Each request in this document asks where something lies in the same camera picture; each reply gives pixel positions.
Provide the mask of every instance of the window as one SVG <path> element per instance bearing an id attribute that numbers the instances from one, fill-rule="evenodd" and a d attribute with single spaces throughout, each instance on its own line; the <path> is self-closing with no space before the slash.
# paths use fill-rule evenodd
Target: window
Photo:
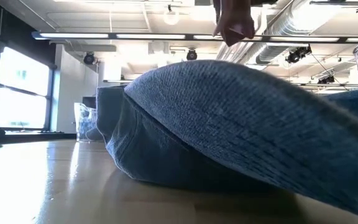
<path id="1" fill-rule="evenodd" d="M 0 127 L 45 128 L 49 68 L 5 47 L 0 59 Z"/>
<path id="2" fill-rule="evenodd" d="M 0 84 L 46 96 L 49 68 L 10 48 L 5 48 L 0 61 Z"/>
<path id="3" fill-rule="evenodd" d="M 0 126 L 5 128 L 43 128 L 47 100 L 7 88 L 0 88 Z"/>
<path id="4" fill-rule="evenodd" d="M 13 49 L 0 54 L 0 127 L 47 129 L 50 69 Z"/>

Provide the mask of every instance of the black cable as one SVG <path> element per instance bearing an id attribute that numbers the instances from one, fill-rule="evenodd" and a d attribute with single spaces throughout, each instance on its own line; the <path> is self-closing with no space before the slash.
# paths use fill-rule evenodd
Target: black cable
<path id="1" fill-rule="evenodd" d="M 318 60 L 313 54 L 311 54 L 311 56 L 313 56 L 314 59 L 316 59 L 316 61 L 322 66 L 322 68 L 323 68 L 329 75 L 332 75 L 332 74 L 327 70 L 327 68 L 324 67 L 324 65 L 321 64 L 321 63 L 319 62 L 319 60 Z M 333 77 L 334 77 L 335 81 L 337 81 L 339 84 L 342 85 L 342 83 L 340 83 L 340 82 L 335 78 L 335 76 L 333 76 Z"/>

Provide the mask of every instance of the hand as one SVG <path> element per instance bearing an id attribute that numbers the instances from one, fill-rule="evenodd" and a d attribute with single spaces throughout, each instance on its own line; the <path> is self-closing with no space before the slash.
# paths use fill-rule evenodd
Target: hand
<path id="1" fill-rule="evenodd" d="M 254 38 L 255 27 L 250 14 L 249 0 L 223 0 L 220 7 L 222 15 L 213 35 L 221 33 L 229 47 L 244 38 Z"/>

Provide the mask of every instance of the table surface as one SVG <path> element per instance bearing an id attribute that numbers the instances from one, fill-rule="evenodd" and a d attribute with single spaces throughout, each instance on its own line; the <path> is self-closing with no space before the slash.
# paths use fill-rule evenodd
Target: table surface
<path id="1" fill-rule="evenodd" d="M 0 223 L 358 223 L 301 195 L 211 194 L 137 182 L 101 143 L 0 147 Z"/>

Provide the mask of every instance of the glass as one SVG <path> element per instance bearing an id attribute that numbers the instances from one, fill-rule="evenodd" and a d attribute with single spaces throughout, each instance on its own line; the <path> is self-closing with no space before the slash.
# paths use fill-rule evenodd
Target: glass
<path id="1" fill-rule="evenodd" d="M 0 127 L 43 128 L 47 99 L 0 88 Z"/>
<path id="2" fill-rule="evenodd" d="M 77 141 L 102 141 L 103 137 L 96 128 L 96 109 L 83 103 L 74 103 Z"/>
<path id="3" fill-rule="evenodd" d="M 0 84 L 46 96 L 48 81 L 46 65 L 5 47 L 0 60 Z"/>

